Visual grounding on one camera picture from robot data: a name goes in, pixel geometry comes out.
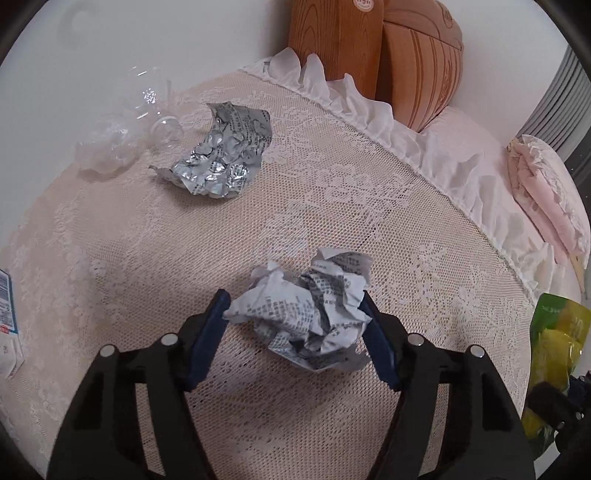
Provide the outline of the wooden bed headboard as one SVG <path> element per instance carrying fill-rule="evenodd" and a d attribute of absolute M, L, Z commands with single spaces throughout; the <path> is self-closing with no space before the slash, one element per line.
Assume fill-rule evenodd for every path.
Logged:
<path fill-rule="evenodd" d="M 448 106 L 462 78 L 462 31 L 436 0 L 297 0 L 288 45 L 301 60 L 318 55 L 329 80 L 351 75 L 414 131 Z"/>

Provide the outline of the clear plastic bag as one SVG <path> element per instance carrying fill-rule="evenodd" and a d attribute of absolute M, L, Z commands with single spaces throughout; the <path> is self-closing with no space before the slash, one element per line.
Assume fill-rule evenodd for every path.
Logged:
<path fill-rule="evenodd" d="M 142 149 L 142 132 L 132 117 L 111 113 L 99 118 L 74 148 L 74 161 L 84 171 L 111 175 L 131 165 Z"/>

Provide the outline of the lace tablecloth with ruffle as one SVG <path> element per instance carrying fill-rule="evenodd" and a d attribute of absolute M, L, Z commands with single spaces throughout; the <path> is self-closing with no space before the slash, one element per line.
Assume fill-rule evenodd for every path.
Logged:
<path fill-rule="evenodd" d="M 563 273 L 552 247 L 533 249 L 522 218 L 499 205 L 496 178 L 394 121 L 351 79 L 325 79 L 315 56 L 284 50 L 180 93 L 185 147 L 204 137 L 207 103 L 219 101 L 271 117 L 273 143 L 242 195 L 197 197 L 156 178 L 151 168 L 184 147 L 146 153 L 105 181 L 72 166 L 2 250 L 24 363 L 1 385 L 1 419 L 33 468 L 46 471 L 101 346 L 147 346 L 216 290 L 242 294 L 256 267 L 300 273 L 322 247 L 369 255 L 380 309 L 437 345 L 482 345 L 522 406 L 535 304 Z"/>

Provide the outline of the green yellow chip bag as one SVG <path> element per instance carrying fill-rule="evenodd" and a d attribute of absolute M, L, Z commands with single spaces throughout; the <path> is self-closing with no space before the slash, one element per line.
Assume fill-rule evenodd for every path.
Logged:
<path fill-rule="evenodd" d="M 548 382 L 566 394 L 590 333 L 590 310 L 565 297 L 540 296 L 530 326 L 531 370 L 527 396 Z M 535 458 L 555 443 L 557 433 L 525 404 L 522 424 Z"/>

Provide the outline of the pink bed sheet mattress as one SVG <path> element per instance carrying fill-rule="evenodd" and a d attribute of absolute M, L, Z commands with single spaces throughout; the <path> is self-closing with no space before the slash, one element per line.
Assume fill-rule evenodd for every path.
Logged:
<path fill-rule="evenodd" d="M 516 213 L 524 222 L 524 234 L 532 248 L 540 249 L 544 243 L 553 247 L 554 260 L 563 273 L 560 287 L 551 292 L 575 299 L 579 285 L 570 254 L 564 246 L 553 218 L 535 203 L 535 198 L 521 186 L 514 186 L 519 179 L 517 164 L 506 148 L 484 127 L 477 124 L 462 110 L 448 106 L 423 130 L 433 135 L 440 149 L 449 153 L 456 163 L 477 159 L 477 171 L 481 175 L 496 178 L 500 187 L 498 203 L 509 213 Z"/>

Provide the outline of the clear plastic cup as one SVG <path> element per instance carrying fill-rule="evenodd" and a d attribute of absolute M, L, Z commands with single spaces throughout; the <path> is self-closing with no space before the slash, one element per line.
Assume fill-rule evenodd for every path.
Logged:
<path fill-rule="evenodd" d="M 150 147 L 168 148 L 182 140 L 183 128 L 171 112 L 171 82 L 159 68 L 131 67 L 125 79 L 122 103 Z"/>

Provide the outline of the blue white milk carton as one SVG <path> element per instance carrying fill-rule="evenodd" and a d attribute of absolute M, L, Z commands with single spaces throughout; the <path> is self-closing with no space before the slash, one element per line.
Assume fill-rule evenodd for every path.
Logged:
<path fill-rule="evenodd" d="M 15 376 L 24 363 L 14 309 L 10 276 L 0 271 L 0 374 L 2 379 Z"/>

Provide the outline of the folded pink blanket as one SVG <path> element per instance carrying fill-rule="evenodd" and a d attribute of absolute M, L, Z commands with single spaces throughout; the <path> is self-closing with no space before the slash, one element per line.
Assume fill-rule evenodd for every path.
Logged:
<path fill-rule="evenodd" d="M 557 152 L 543 140 L 524 134 L 508 146 L 507 160 L 514 198 L 554 247 L 557 262 L 566 264 L 574 255 L 587 265 L 588 214 Z"/>

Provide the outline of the printed white paper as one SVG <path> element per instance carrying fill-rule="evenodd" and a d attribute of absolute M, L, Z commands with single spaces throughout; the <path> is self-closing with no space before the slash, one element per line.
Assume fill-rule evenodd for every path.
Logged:
<path fill-rule="evenodd" d="M 298 274 L 270 261 L 252 270 L 249 289 L 224 318 L 252 323 L 270 352 L 305 370 L 359 371 L 370 361 L 358 342 L 372 322 L 361 310 L 372 264 L 366 254 L 335 248 L 318 249 Z"/>

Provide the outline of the silver foil blister pack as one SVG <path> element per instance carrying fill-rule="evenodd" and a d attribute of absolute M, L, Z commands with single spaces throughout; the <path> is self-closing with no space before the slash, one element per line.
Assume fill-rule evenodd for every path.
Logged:
<path fill-rule="evenodd" d="M 270 113 L 231 102 L 209 106 L 211 130 L 204 141 L 169 168 L 151 169 L 192 195 L 229 199 L 240 195 L 273 141 Z"/>

